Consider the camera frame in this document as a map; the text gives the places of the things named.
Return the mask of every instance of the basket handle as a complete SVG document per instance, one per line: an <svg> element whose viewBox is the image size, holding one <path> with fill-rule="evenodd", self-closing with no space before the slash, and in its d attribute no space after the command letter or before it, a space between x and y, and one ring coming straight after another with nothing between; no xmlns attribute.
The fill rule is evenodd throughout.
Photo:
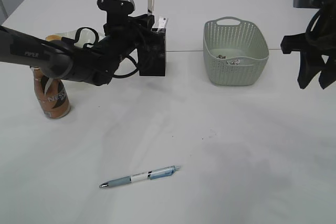
<svg viewBox="0 0 336 224"><path fill-rule="evenodd" d="M218 23L218 21L226 20L226 19L233 19L233 20L239 21L238 25L230 25L230 26L239 26L241 22L244 22L244 20L236 18L236 17L223 17L223 18L215 19L215 20L213 20L213 22L215 22L217 26L226 26L226 25L220 25Z"/></svg>

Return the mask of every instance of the white label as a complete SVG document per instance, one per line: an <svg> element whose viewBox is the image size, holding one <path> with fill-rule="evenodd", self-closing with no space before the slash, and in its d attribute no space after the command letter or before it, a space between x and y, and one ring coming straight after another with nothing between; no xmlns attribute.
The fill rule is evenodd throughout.
<svg viewBox="0 0 336 224"><path fill-rule="evenodd" d="M131 176L131 181L136 182L136 181L141 181L145 180L148 178L148 173L139 173Z"/></svg>

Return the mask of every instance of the pen tip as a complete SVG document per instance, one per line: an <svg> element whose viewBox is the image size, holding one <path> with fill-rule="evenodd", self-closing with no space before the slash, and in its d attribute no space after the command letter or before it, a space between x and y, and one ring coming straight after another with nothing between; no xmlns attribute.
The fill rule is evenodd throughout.
<svg viewBox="0 0 336 224"><path fill-rule="evenodd" d="M99 187L102 188L102 187L107 187L108 184L107 183L104 183L104 184L101 184Z"/></svg>

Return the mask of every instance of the pen grip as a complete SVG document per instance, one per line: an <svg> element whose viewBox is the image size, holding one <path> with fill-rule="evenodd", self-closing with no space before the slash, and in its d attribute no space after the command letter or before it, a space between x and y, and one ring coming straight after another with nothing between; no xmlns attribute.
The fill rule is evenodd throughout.
<svg viewBox="0 0 336 224"><path fill-rule="evenodd" d="M131 182L131 176L127 176L127 177L118 178L118 179L109 181L108 186L109 187L122 186L122 185L127 185L130 182Z"/></svg>

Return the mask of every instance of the item in basket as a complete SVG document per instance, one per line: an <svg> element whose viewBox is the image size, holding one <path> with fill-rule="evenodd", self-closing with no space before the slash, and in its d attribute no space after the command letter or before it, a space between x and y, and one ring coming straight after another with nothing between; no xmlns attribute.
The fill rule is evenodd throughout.
<svg viewBox="0 0 336 224"><path fill-rule="evenodd" d="M239 65L240 64L240 60L239 59L237 59L237 60L228 60L227 62L226 62L227 64L229 64L229 65Z"/></svg>

